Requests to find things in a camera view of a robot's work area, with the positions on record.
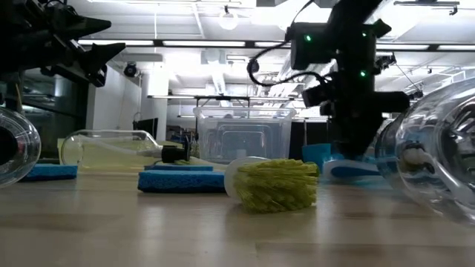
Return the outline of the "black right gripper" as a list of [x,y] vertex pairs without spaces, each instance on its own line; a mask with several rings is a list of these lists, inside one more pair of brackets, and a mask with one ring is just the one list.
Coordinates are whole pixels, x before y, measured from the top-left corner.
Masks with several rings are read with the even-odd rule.
[[[355,77],[344,72],[332,72],[322,76],[316,72],[305,71],[305,76],[313,76],[317,84],[301,93],[306,108],[317,107],[321,116],[330,118],[330,139],[332,151],[343,158],[373,154],[376,140],[383,129],[385,113],[401,113],[410,106],[407,94],[401,91],[376,91],[371,75],[363,72]],[[338,125],[353,124],[380,125],[377,128],[365,128],[354,140]]]

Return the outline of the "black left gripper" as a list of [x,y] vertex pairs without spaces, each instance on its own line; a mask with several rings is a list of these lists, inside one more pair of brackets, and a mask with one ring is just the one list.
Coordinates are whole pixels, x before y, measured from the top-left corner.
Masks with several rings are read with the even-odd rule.
[[108,20],[79,15],[68,0],[0,0],[0,82],[17,82],[20,73],[40,69],[74,82],[105,84],[105,64],[125,43],[92,44],[79,39],[111,27]]

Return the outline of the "blue bristle dish brush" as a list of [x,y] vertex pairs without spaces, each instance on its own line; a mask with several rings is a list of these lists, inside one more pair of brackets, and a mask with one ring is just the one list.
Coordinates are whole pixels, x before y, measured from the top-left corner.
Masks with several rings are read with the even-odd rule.
[[334,159],[325,162],[323,164],[323,175],[334,180],[381,176],[376,165],[349,159]]

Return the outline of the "green bristle dish brush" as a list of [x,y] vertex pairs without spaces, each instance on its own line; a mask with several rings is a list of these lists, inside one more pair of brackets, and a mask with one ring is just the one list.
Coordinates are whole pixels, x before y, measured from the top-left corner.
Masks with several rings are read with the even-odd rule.
[[248,156],[227,165],[224,187],[253,214],[297,211],[316,203],[319,174],[314,162]]

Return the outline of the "blue cellulose sponge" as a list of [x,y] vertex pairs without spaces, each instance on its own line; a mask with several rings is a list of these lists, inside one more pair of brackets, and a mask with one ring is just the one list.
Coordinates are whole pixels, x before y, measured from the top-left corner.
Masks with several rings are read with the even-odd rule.
[[213,171],[212,166],[207,165],[146,165],[145,171]]
[[78,168],[76,165],[36,164],[20,182],[40,182],[75,179]]
[[143,171],[137,189],[146,193],[225,193],[224,174],[213,171]]

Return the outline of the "blue plastic bin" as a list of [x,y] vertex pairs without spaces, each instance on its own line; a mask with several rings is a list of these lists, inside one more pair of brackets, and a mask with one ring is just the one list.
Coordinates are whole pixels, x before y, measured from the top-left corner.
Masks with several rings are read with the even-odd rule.
[[302,157],[304,162],[314,162],[322,174],[324,172],[324,164],[333,159],[331,144],[305,145],[302,148]]

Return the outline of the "black computer monitor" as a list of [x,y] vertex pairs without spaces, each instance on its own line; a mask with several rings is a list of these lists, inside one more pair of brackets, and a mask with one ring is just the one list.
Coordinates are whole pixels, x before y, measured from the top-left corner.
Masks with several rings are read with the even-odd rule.
[[145,135],[142,133],[139,133],[139,131],[145,131],[153,137],[153,140],[156,140],[158,121],[159,121],[158,118],[133,121],[132,125],[133,125],[134,132],[132,133],[132,136],[135,139],[138,137],[144,137]]

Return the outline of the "clear plastic bin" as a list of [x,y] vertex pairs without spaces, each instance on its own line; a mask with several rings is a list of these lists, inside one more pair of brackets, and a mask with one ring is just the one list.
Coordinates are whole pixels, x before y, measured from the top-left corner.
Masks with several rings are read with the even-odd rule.
[[246,156],[282,159],[289,156],[292,108],[198,107],[200,158],[229,164]]

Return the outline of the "round white ceiling lamp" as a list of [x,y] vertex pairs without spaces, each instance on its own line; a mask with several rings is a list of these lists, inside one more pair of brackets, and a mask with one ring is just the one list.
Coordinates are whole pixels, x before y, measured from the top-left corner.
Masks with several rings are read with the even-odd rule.
[[225,5],[220,13],[218,24],[224,30],[234,30],[238,25],[238,21],[238,14],[232,11],[228,5]]

